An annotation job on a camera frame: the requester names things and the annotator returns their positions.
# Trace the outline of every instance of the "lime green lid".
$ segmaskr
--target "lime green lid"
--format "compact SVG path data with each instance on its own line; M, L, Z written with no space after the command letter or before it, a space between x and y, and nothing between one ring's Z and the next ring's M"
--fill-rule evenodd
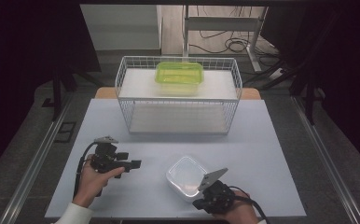
M156 82L161 84L200 84L203 67L200 63L170 63L157 65Z

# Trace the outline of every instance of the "white tabletop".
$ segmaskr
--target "white tabletop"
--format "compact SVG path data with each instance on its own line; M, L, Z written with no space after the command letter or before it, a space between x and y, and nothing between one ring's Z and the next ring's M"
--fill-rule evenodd
M107 135L119 141L118 152L129 152L129 160L142 160L142 166L109 181L90 207L94 217L212 218L167 183L165 173L185 155L208 171L227 167L220 180L249 192L268 217L306 216L264 101L241 100L228 135L184 135L129 134L117 100L93 99L46 217L62 215L72 201L80 156L93 139Z

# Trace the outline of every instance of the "wire rack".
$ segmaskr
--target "wire rack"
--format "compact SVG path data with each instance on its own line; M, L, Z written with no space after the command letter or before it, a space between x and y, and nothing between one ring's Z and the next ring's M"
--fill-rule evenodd
M205 80L195 95L162 95L155 83L161 62L200 63ZM232 58L124 57L116 77L119 105L130 133L227 134L242 94Z

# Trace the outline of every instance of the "black cable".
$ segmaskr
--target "black cable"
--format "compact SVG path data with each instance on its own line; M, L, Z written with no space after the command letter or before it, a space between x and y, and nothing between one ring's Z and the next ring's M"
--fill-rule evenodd
M228 49L230 49L232 52L235 52L235 53L241 53L242 51L244 51L246 49L246 46L244 45L244 43L240 40L237 40L236 37L226 40L225 45ZM240 46L242 46L242 49L232 49L231 48L232 45L240 45Z
M239 73L242 73L242 74L246 74L246 75L252 75L252 76L258 76L258 75L261 75L261 73L249 73L249 72L243 72L243 71L239 71Z
M84 151L84 154L82 155L82 157L80 157L80 160L78 162L78 166L77 166L77 172L76 172L76 182L75 182L75 190L73 191L73 198L76 197L76 194L78 193L78 185L79 185L79 182L80 182L80 178L81 178L81 171L82 171L82 167L84 165L84 161L85 160L85 157L87 156L87 153L88 151L90 150L90 148L93 146L93 145L96 145L97 143L93 142L91 143Z
M199 10L199 7L198 7L198 6L197 6L197 16L200 16L200 10ZM224 33L226 33L226 32L227 32L227 31L223 31L223 32L220 32L220 33L215 34L215 35L203 36L203 35L202 35L202 31L200 31L200 36L201 36L202 38L204 38L204 39L207 39L207 38L215 37L215 36L218 36L218 35L222 35L222 34L224 34Z
M262 78L264 78L266 75L270 75L274 72L275 69L278 69L280 66L282 66L284 64L283 60L280 60L279 62L277 62L276 64L274 64L272 67L269 67L267 70L262 71L262 72L255 72L255 73L246 73L246 72L241 72L240 73L245 73L248 75L257 75L254 77L251 77L245 81L242 82L242 86L245 87L246 83L254 83Z
M250 7L249 18L252 16L252 10L253 7ZM247 43L250 43L249 39L250 39L250 32L247 32Z
M223 53L223 52L225 52L225 51L228 50L228 48L226 48L226 49L223 49L223 50L221 50L221 51L210 51L210 50L208 50L208 49L201 48L200 46L197 46L197 45L191 45L191 44L190 44L189 46L190 46L190 47L197 48L197 49L201 49L201 50L206 51L206 52L208 52L208 53Z
M233 15L236 15L235 14L236 10L238 10L238 7L234 7L233 10L229 13L229 16L232 15L232 13Z
M238 187L234 187L234 186L229 186L230 189L238 189L240 190L242 193L244 193L245 195L249 196L248 193L244 192L242 189L238 188ZM261 215L262 219L265 219L265 221L267 222L267 224L270 224L270 221L267 219L267 216L265 216L265 213L264 211L262 211L262 208L261 206L259 206L259 204L252 200L251 198L245 198L245 197L242 197L242 196L234 196L233 197L234 200L238 200L238 201L241 201L241 202L245 202L245 203L249 203L251 204L252 206L254 206L256 208L256 210L258 211L258 213Z
M241 14L242 14L242 8L243 8L243 7L241 7L241 10L239 10L238 17L240 17L240 16L241 16Z
M276 56L274 56L274 55L269 55L269 54L267 54L267 55L261 55L259 58L258 58L258 61L261 63L261 64L263 64L263 65L265 65L265 66L267 66L267 67L272 67L272 66L274 66L275 65L275 63L274 64L267 64L267 63L265 63L265 62L263 62L262 60L263 59L265 59L265 58L278 58L278 57L276 57Z
M184 40L184 5L181 9L181 33L183 34L183 40Z
M202 7L202 10L203 10L203 12L206 14L206 16L207 16L207 12L205 11L204 7L205 7L205 6Z

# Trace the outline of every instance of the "dark background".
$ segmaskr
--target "dark background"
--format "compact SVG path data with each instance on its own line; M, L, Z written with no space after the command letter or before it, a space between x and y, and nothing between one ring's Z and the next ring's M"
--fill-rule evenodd
M0 156L53 72L100 66L78 4L0 1Z
M313 67L324 109L360 152L360 1L340 1L338 8L340 17ZM326 7L270 7L261 35L295 67L329 14Z

